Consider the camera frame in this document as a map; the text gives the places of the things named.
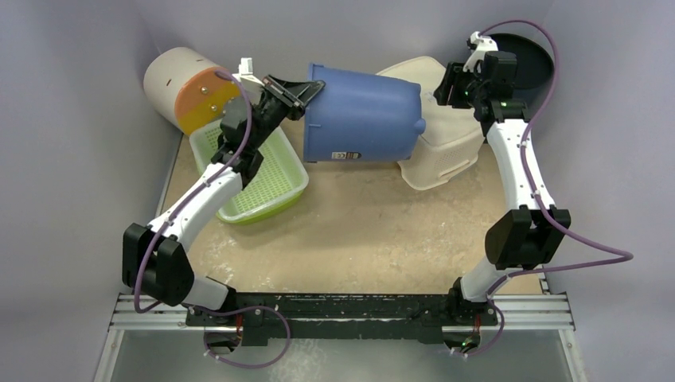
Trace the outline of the cream perforated plastic basket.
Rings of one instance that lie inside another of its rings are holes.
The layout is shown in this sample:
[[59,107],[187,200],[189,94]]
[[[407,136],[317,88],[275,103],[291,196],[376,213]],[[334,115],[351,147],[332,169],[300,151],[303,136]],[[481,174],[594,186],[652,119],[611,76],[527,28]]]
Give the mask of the cream perforated plastic basket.
[[478,160],[482,130],[471,109],[439,106],[433,96],[446,67],[429,56],[416,57],[379,71],[421,87],[421,115],[426,129],[410,158],[399,161],[401,177],[415,190],[432,189],[449,182]]

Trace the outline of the large blue plastic bucket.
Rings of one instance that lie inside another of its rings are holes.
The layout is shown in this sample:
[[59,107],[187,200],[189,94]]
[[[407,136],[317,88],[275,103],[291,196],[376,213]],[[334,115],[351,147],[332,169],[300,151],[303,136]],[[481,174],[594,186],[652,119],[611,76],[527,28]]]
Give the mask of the large blue plastic bucket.
[[398,162],[426,130],[421,87],[389,76],[311,63],[324,82],[304,115],[304,162]]

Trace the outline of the dark navy round bin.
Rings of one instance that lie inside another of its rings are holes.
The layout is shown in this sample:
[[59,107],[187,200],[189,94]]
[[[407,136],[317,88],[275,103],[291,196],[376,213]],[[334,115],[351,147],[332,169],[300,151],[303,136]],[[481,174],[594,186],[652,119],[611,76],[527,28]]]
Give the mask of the dark navy round bin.
[[490,37],[500,51],[517,57],[514,97],[523,99],[532,112],[538,111],[552,81],[552,57],[542,46],[526,37],[512,33],[492,33]]

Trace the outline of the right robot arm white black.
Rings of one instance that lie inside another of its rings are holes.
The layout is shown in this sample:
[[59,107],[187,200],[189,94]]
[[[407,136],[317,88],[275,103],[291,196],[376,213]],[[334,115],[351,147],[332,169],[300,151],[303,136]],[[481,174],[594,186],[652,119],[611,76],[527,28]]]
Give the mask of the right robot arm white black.
[[568,210],[558,209],[544,186],[529,136],[527,103],[513,95],[517,57],[475,50],[464,64],[451,62],[434,92],[439,105],[472,109],[497,160],[506,211],[486,233],[485,258],[453,286],[449,318],[465,324],[513,274],[549,263],[568,228]]

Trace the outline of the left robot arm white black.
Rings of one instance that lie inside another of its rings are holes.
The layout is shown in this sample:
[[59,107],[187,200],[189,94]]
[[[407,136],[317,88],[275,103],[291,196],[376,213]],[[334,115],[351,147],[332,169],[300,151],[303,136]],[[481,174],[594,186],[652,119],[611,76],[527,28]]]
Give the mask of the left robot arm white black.
[[235,290],[208,277],[196,276],[187,253],[216,211],[240,194],[263,163],[260,147],[284,119],[303,117],[324,89],[324,80],[294,82],[265,76],[253,80],[259,93],[252,103],[243,75],[224,69],[215,76],[235,84],[240,97],[223,106],[221,142],[201,177],[178,201],[150,223],[133,223],[123,233],[123,281],[134,292],[134,309],[144,314],[142,294],[155,305],[197,306],[217,325],[228,325],[237,315]]

